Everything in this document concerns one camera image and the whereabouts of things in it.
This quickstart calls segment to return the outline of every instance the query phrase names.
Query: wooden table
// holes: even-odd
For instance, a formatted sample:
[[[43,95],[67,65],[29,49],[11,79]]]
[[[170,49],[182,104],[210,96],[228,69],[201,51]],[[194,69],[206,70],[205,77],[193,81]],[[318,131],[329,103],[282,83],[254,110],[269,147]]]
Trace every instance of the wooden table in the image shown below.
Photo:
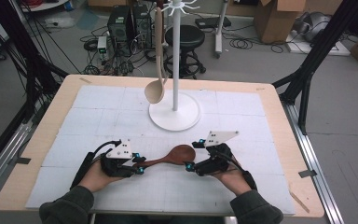
[[[40,166],[51,148],[62,123],[83,85],[145,87],[154,78],[68,76],[62,83],[47,113],[39,123],[32,139],[22,153],[29,164],[17,164],[0,192],[0,210],[27,211],[25,204],[34,187]],[[169,79],[166,88],[172,86]],[[252,92],[259,94],[268,125],[288,181],[296,208],[295,217],[322,217],[324,209],[310,177],[298,172],[307,170],[296,138],[282,109],[275,88],[270,84],[181,79],[180,89]]]

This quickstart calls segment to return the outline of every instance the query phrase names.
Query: white paper sheet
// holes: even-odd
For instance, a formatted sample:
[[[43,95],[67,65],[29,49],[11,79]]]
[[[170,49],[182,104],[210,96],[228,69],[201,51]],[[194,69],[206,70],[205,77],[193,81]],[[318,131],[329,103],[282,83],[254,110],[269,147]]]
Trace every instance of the white paper sheet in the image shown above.
[[[26,206],[37,208],[61,197],[87,152],[104,142],[130,139],[133,152],[154,160],[177,145],[191,145],[206,138],[209,131],[239,131],[240,135],[227,141],[233,154],[252,173],[263,197],[286,215],[293,214],[295,209],[259,96],[206,90],[184,92],[199,102],[201,119],[189,130],[167,132],[149,118],[144,89],[81,88],[43,162]],[[206,149],[196,149],[196,153],[195,162],[209,158]],[[112,183],[95,193],[94,209],[227,215],[232,214],[229,201],[234,197],[213,177],[186,172],[184,166],[158,164],[147,168],[143,175]]]

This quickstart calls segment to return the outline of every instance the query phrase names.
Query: floor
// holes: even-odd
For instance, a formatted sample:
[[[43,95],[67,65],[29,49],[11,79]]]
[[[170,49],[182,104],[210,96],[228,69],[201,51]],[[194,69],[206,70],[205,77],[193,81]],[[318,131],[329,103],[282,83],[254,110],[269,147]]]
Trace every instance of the floor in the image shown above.
[[[58,12],[62,12],[62,9],[55,8],[46,13],[39,13],[37,17],[42,20]],[[78,70],[82,71],[88,64],[88,54],[79,39],[91,35],[92,30],[105,26],[107,14],[90,11],[82,6],[71,11],[69,16],[75,19],[76,25],[72,28],[52,30],[51,36]],[[182,23],[194,24],[197,17],[185,16]],[[230,17],[230,20],[232,27],[228,29],[232,30],[252,24],[252,19],[249,18]],[[225,32],[256,37],[253,27]],[[69,73],[78,73],[47,35],[42,36],[45,38],[52,61]],[[198,79],[272,83],[295,72],[306,58],[305,54],[288,52],[285,46],[278,49],[253,44],[250,49],[236,49],[229,43],[230,40],[223,40],[223,54],[220,59],[216,59],[214,35],[206,33],[204,44],[196,52],[207,71],[205,74],[198,74]],[[348,48],[353,45],[348,40],[343,41],[343,44]],[[145,59],[134,63],[137,68],[129,76],[154,77],[154,63],[142,64],[143,62]],[[0,134],[24,100],[24,90],[11,60],[0,61]],[[307,131],[344,222],[357,224],[358,62],[352,56],[327,56],[316,71],[310,90]],[[10,174],[11,168],[8,166],[1,176],[0,188]],[[0,212],[0,223],[40,221],[36,212]],[[283,223],[328,223],[328,219],[287,217]]]

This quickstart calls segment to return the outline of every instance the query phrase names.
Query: round white base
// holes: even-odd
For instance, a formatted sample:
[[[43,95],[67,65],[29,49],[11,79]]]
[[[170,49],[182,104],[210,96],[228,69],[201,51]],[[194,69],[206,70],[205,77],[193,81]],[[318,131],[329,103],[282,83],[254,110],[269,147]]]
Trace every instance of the round white base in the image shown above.
[[[178,94],[178,110],[173,111],[172,108],[173,96],[170,92],[158,104],[149,106],[150,118],[160,128],[175,132],[193,127],[201,118],[199,103],[185,93]]]

